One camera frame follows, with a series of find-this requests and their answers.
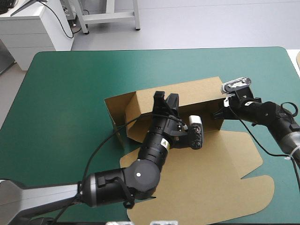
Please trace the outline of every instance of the white cable tie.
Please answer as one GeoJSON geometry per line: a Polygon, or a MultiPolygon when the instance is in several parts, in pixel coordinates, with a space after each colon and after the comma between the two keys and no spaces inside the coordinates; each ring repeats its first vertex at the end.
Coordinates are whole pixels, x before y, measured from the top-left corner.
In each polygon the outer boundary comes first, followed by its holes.
{"type": "Polygon", "coordinates": [[[224,107],[228,107],[229,106],[229,98],[234,96],[235,94],[227,94],[226,98],[224,99],[224,107]]]}
{"type": "Polygon", "coordinates": [[[296,148],[293,149],[293,151],[290,154],[290,157],[293,157],[293,154],[297,151],[300,150],[300,145],[298,145],[296,148]]]}
{"type": "Polygon", "coordinates": [[[293,154],[297,151],[300,150],[300,145],[298,145],[296,148],[293,149],[293,151],[291,152],[291,154],[287,157],[285,157],[286,160],[291,160],[293,157],[293,154]]]}

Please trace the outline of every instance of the gray floor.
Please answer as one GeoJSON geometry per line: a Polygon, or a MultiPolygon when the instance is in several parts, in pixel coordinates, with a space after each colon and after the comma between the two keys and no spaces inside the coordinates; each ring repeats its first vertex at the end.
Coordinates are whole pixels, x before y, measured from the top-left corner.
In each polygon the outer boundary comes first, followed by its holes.
{"type": "MultiPolygon", "coordinates": [[[[92,14],[104,1],[86,0],[92,14]]],[[[72,50],[124,50],[282,46],[300,49],[300,0],[140,0],[141,30],[134,21],[90,25],[72,50]]],[[[132,0],[116,0],[117,11],[132,0]]],[[[17,65],[0,75],[0,126],[25,76],[17,65]]]]}

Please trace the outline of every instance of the white drawer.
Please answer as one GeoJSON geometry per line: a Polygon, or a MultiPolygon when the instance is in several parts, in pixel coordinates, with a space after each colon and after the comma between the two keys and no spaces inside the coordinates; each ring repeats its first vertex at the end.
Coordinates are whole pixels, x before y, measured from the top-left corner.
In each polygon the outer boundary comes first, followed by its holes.
{"type": "Polygon", "coordinates": [[[40,19],[1,20],[1,34],[45,34],[47,33],[40,19]]]}
{"type": "Polygon", "coordinates": [[[6,34],[0,39],[6,48],[53,47],[48,34],[6,34]]]}
{"type": "Polygon", "coordinates": [[[28,70],[36,53],[55,51],[54,47],[8,48],[22,70],[28,70]]]}

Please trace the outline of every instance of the white cabinet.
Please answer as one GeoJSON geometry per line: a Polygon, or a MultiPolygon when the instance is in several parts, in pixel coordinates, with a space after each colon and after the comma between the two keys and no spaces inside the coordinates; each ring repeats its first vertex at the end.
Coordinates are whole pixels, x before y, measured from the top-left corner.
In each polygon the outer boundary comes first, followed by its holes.
{"type": "MultiPolygon", "coordinates": [[[[10,16],[26,0],[0,15],[0,39],[22,70],[27,70],[34,55],[45,51],[70,51],[73,38],[68,38],[55,15],[41,3],[36,2],[14,16],[10,16]]],[[[59,17],[66,33],[71,37],[60,0],[46,3],[59,17]]]]}

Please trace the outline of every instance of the black cable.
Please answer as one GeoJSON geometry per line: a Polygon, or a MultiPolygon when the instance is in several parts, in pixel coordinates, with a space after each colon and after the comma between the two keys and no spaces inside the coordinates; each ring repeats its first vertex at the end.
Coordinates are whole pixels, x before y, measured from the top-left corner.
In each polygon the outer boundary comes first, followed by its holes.
{"type": "MultiPolygon", "coordinates": [[[[145,114],[145,115],[140,115],[140,116],[138,116],[138,117],[132,119],[131,121],[125,123],[124,125],[120,126],[120,127],[119,127],[117,130],[115,130],[111,135],[109,135],[104,141],[102,141],[102,142],[98,145],[98,147],[94,150],[94,152],[92,153],[92,155],[90,156],[90,158],[89,158],[89,160],[88,160],[88,162],[87,162],[87,165],[86,165],[86,167],[85,167],[85,169],[84,169],[84,174],[83,174],[82,182],[81,182],[81,188],[78,190],[78,194],[80,194],[80,192],[82,191],[82,188],[83,188],[83,186],[84,186],[85,178],[86,178],[86,175],[87,175],[87,173],[88,173],[88,170],[89,170],[89,167],[90,167],[90,163],[92,162],[92,159],[93,159],[94,156],[97,154],[97,152],[100,150],[100,148],[101,148],[101,147],[102,147],[109,139],[111,139],[116,133],[120,132],[122,129],[124,129],[125,127],[127,127],[128,124],[130,124],[130,123],[132,123],[132,122],[134,122],[134,121],[136,121],[136,120],[139,120],[139,119],[142,118],[142,117],[147,117],[147,116],[155,116],[155,117],[167,118],[167,119],[170,119],[170,120],[174,120],[174,121],[176,121],[176,122],[179,122],[179,123],[181,123],[182,125],[185,125],[185,123],[184,123],[182,120],[177,119],[177,118],[173,118],[173,117],[169,117],[169,116],[163,116],[163,115],[159,115],[159,114],[145,114]]],[[[74,203],[74,201],[76,200],[76,198],[77,198],[77,195],[76,195],[75,197],[73,197],[73,198],[71,199],[72,201],[71,201],[68,205],[66,205],[66,206],[58,213],[58,215],[55,217],[55,219],[52,221],[52,223],[51,223],[50,225],[54,225],[54,224],[57,222],[57,220],[61,217],[61,215],[67,210],[67,208],[68,208],[69,206],[71,206],[71,205],[74,203]]]]}
{"type": "Polygon", "coordinates": [[[43,5],[46,6],[51,12],[53,12],[53,14],[56,16],[58,22],[60,23],[60,26],[61,26],[62,30],[64,31],[65,35],[66,35],[69,39],[72,39],[72,38],[74,37],[74,33],[72,32],[72,36],[71,36],[71,37],[66,33],[64,27],[63,27],[62,24],[61,24],[60,19],[59,19],[58,16],[56,15],[56,13],[55,13],[49,6],[47,6],[45,3],[43,3],[43,2],[41,2],[41,1],[39,1],[39,0],[36,0],[36,1],[38,1],[38,2],[41,3],[41,4],[43,4],[43,5]]]}
{"type": "Polygon", "coordinates": [[[253,139],[255,140],[255,142],[259,145],[259,147],[262,148],[262,150],[267,153],[268,155],[270,156],[273,156],[273,157],[289,157],[292,161],[292,165],[294,167],[294,171],[295,171],[295,175],[296,175],[296,178],[297,178],[297,183],[298,183],[298,188],[299,188],[299,192],[300,192],[300,178],[299,178],[299,174],[298,174],[298,170],[297,170],[297,166],[296,166],[296,163],[295,163],[295,160],[292,156],[289,156],[289,155],[286,155],[286,154],[272,154],[270,152],[268,152],[259,142],[258,140],[254,137],[254,135],[252,134],[252,132],[249,130],[249,128],[247,127],[247,125],[244,123],[244,121],[242,121],[239,116],[232,110],[232,108],[229,106],[228,107],[230,109],[230,111],[234,114],[234,116],[244,125],[244,127],[246,128],[246,130],[249,132],[249,134],[253,137],[253,139]]]}
{"type": "Polygon", "coordinates": [[[53,12],[53,14],[56,16],[58,22],[60,23],[60,26],[61,26],[62,30],[64,31],[65,35],[66,35],[69,39],[72,39],[72,38],[74,37],[74,34],[76,34],[76,33],[78,33],[79,31],[81,31],[81,28],[80,28],[78,31],[76,31],[76,32],[73,32],[73,31],[71,30],[72,36],[70,37],[70,36],[66,33],[64,27],[63,27],[62,24],[61,24],[60,19],[59,19],[58,16],[56,15],[56,13],[55,13],[49,6],[47,6],[45,3],[43,3],[43,2],[41,2],[41,1],[39,1],[39,0],[36,0],[36,1],[38,1],[38,2],[41,3],[41,4],[43,4],[43,5],[46,6],[48,9],[50,9],[51,12],[53,12]]]}
{"type": "Polygon", "coordinates": [[[294,171],[295,171],[297,182],[298,182],[298,188],[299,188],[299,192],[300,192],[300,178],[299,178],[299,174],[298,174],[298,170],[297,170],[297,165],[295,163],[295,160],[292,157],[291,157],[291,161],[292,161],[292,165],[294,167],[294,171]]]}
{"type": "Polygon", "coordinates": [[[289,155],[284,155],[284,154],[272,154],[270,152],[268,152],[259,142],[258,140],[255,138],[255,136],[251,133],[251,131],[249,130],[249,128],[247,127],[247,125],[244,123],[244,121],[242,121],[239,116],[232,110],[232,108],[229,106],[228,107],[230,109],[230,111],[234,114],[234,116],[244,125],[244,127],[246,128],[246,130],[249,132],[249,134],[253,137],[253,139],[255,140],[255,142],[259,145],[259,147],[261,147],[262,150],[264,150],[265,153],[267,153],[270,156],[274,156],[274,157],[288,157],[289,155]]]}
{"type": "Polygon", "coordinates": [[[73,34],[76,34],[76,33],[78,33],[79,31],[81,31],[81,28],[80,28],[78,31],[73,32],[73,34]]]}

